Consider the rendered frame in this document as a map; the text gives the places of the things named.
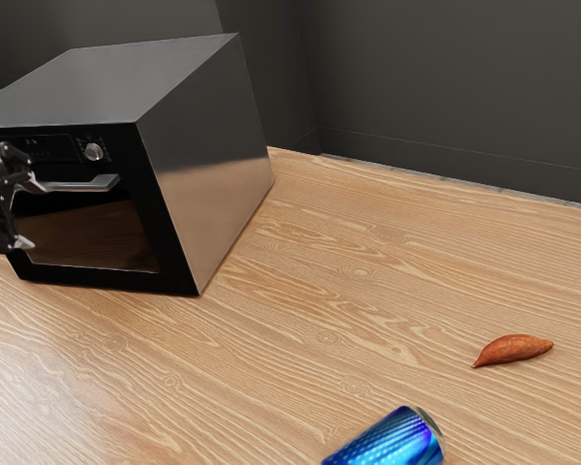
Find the blue metal can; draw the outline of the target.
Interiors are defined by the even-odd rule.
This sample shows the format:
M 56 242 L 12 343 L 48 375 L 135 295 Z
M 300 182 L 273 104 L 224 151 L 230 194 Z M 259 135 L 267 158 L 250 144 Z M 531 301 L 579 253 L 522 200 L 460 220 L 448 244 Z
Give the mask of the blue metal can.
M 321 465 L 443 465 L 445 440 L 417 406 L 401 406 L 380 419 Z

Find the brown sweet potato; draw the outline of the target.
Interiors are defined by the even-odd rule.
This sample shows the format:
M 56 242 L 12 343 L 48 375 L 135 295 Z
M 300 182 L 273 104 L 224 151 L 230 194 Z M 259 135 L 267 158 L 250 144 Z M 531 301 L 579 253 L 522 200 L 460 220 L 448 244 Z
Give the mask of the brown sweet potato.
M 491 341 L 480 351 L 472 368 L 538 357 L 553 347 L 554 343 L 551 340 L 530 334 L 504 335 Z

